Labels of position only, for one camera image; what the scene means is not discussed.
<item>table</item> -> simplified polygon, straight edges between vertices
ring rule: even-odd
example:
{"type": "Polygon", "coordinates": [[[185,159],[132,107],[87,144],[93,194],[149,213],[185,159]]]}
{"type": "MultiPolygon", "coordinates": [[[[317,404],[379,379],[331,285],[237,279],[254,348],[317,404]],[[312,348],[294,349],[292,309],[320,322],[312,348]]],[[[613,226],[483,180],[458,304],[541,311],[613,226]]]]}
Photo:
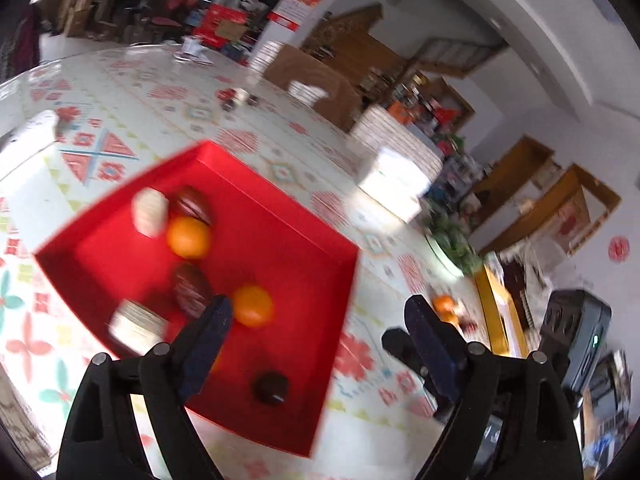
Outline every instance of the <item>table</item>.
{"type": "MultiPolygon", "coordinates": [[[[210,53],[177,62],[168,46],[104,50],[49,63],[0,86],[0,112],[62,120],[58,142],[0,182],[0,361],[53,447],[89,359],[102,345],[57,297],[31,253],[124,181],[212,139],[361,248],[326,409],[311,459],[254,444],[191,414],[230,479],[412,479],[441,426],[417,377],[382,349],[411,294],[450,288],[481,326],[472,280],[447,282],[424,237],[354,184],[346,134],[250,69],[210,53]],[[222,113],[239,86],[257,108],[222,113]]],[[[142,398],[134,410],[153,471],[168,478],[142,398]]]]}

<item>brown chair back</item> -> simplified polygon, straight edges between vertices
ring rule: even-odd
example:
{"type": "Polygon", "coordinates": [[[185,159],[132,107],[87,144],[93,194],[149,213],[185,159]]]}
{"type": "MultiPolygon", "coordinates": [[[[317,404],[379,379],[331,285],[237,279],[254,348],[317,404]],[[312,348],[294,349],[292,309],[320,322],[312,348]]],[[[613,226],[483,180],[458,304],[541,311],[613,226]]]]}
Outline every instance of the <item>brown chair back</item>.
{"type": "Polygon", "coordinates": [[[295,82],[321,88],[328,95],[316,101],[313,110],[344,131],[353,126],[354,112],[359,110],[362,103],[345,77],[288,44],[282,47],[276,59],[264,71],[264,78],[287,92],[295,82]]]}

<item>red poster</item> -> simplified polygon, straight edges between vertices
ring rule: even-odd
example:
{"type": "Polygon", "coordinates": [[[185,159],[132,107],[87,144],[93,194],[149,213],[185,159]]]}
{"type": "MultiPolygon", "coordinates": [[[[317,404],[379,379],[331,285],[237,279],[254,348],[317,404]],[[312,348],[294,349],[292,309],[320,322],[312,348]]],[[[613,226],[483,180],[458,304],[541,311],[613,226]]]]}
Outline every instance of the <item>red poster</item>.
{"type": "Polygon", "coordinates": [[[609,259],[617,264],[624,262],[629,256],[629,239],[616,236],[609,242],[609,259]]]}
{"type": "Polygon", "coordinates": [[[280,0],[269,19],[290,30],[298,30],[319,2],[320,0],[280,0]]]}

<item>floor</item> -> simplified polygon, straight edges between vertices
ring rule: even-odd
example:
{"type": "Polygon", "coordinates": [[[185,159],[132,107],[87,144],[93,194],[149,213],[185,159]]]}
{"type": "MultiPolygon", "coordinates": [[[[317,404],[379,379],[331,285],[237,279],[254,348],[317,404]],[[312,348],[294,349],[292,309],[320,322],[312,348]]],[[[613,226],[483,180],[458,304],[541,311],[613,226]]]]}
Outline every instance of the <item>floor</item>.
{"type": "Polygon", "coordinates": [[[40,37],[40,61],[54,61],[76,54],[85,54],[87,52],[95,52],[96,50],[104,50],[105,48],[116,48],[125,46],[122,43],[114,41],[94,41],[87,38],[69,38],[60,34],[52,36],[43,34],[40,37]]]}

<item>cream-colored snack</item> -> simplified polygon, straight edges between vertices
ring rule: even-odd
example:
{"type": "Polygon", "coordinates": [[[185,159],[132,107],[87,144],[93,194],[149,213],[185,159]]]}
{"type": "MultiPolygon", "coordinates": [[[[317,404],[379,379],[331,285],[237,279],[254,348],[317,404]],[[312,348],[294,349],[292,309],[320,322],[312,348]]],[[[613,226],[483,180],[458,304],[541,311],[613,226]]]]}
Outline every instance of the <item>cream-colored snack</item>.
{"type": "Polygon", "coordinates": [[[166,321],[135,301],[122,300],[109,323],[109,334],[138,355],[162,342],[166,321]]]}
{"type": "Polygon", "coordinates": [[[133,225],[143,235],[154,238],[166,227],[168,209],[169,201],[162,193],[145,187],[133,197],[133,225]]]}

